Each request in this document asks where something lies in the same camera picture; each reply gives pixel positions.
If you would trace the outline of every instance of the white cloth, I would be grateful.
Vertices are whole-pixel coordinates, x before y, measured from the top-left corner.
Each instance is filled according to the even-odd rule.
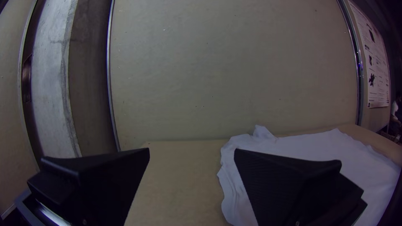
[[[252,136],[234,136],[221,148],[222,167],[218,177],[224,192],[222,212],[226,220],[235,226],[258,225],[234,163],[236,148],[306,160],[341,160],[340,172],[364,190],[362,199],[368,204],[356,226],[377,225],[392,197],[401,170],[371,146],[353,140],[338,129],[276,138],[265,127],[255,126]]]
[[[393,101],[392,106],[391,106],[391,115],[398,120],[398,117],[395,115],[395,113],[398,111],[399,107],[396,101]]]

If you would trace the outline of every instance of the metal frame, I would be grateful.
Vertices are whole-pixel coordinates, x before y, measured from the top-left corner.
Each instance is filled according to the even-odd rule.
[[[356,111],[356,125],[361,125],[363,117],[363,98],[364,98],[364,72],[363,61],[361,57],[360,45],[355,26],[353,25],[352,18],[348,11],[348,7],[344,0],[337,0],[338,5],[348,26],[350,40],[352,42],[354,56],[356,60],[356,75],[357,75],[357,111]]]
[[[20,52],[19,52],[19,58],[18,58],[18,74],[17,74],[17,90],[18,90],[18,108],[19,108],[19,112],[20,112],[20,120],[21,120],[21,125],[23,128],[23,132],[24,132],[24,140],[26,141],[26,145],[29,148],[29,155],[31,155],[32,160],[35,163],[35,168],[36,171],[39,171],[39,166],[38,166],[38,162],[36,161],[36,157],[34,154],[34,150],[32,149],[31,146],[31,142],[29,140],[29,132],[28,132],[28,128],[26,126],[26,122],[25,122],[25,113],[24,113],[24,107],[23,107],[23,102],[22,102],[22,90],[21,90],[21,78],[22,78],[22,65],[23,65],[23,53],[24,53],[24,49],[25,49],[25,41],[26,41],[26,36],[28,33],[28,28],[29,28],[29,24],[31,23],[31,19],[32,19],[32,15],[34,13],[35,7],[37,5],[38,0],[33,0],[32,1],[32,5],[31,8],[29,10],[28,13],[28,17],[25,23],[25,28],[24,28],[24,32],[22,35],[22,39],[21,39],[21,45],[20,45]]]
[[[107,73],[107,77],[108,77],[107,79],[108,79],[109,108],[110,108],[110,116],[112,119],[114,139],[116,141],[117,151],[120,152],[121,148],[120,148],[120,143],[119,143],[119,137],[117,136],[116,121],[114,119],[112,87],[111,87],[111,78],[110,78],[110,39],[111,39],[111,32],[112,32],[113,9],[114,9],[114,0],[112,0],[112,2],[111,2],[110,14],[109,14],[108,44],[106,47],[106,73]]]

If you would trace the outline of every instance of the wall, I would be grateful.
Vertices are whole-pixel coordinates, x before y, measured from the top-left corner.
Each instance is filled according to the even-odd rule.
[[[21,125],[17,88],[19,52],[31,3],[8,1],[0,13],[0,214],[36,173],[26,129]]]
[[[346,6],[350,12],[351,18],[352,18],[352,23],[353,26],[355,28],[355,32],[357,34],[357,40],[359,42],[359,46],[360,46],[360,54],[361,54],[361,58],[363,60],[363,63],[365,62],[365,55],[364,55],[364,51],[363,51],[363,44],[360,38],[360,35],[358,34],[358,27],[356,24],[356,20],[353,16],[353,13],[351,11],[350,5],[348,3],[348,0],[344,0],[346,3]],[[376,26],[377,29],[380,30],[380,28],[378,28],[379,23],[374,23],[374,25]],[[361,126],[369,129],[373,132],[377,132],[380,129],[382,129],[383,127],[385,127],[388,123],[389,123],[389,117],[390,117],[390,111],[391,111],[391,104],[388,107],[383,107],[383,108],[368,108],[367,104],[368,104],[368,96],[367,96],[367,89],[368,89],[368,78],[367,78],[367,68],[364,67],[363,70],[363,80],[364,80],[364,88],[363,88],[363,94],[364,94],[364,98],[363,98],[363,114],[362,114],[362,119],[361,119]]]
[[[122,150],[356,119],[355,59],[335,0],[119,0],[110,61]]]

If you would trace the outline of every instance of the black plastic part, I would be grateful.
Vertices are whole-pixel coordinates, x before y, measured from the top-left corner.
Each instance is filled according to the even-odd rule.
[[[149,149],[76,159],[44,157],[28,180],[33,196],[73,225],[124,225]]]
[[[339,160],[316,162],[236,149],[234,161],[260,226],[345,225],[364,210],[351,214],[362,202],[363,190],[339,173]]]

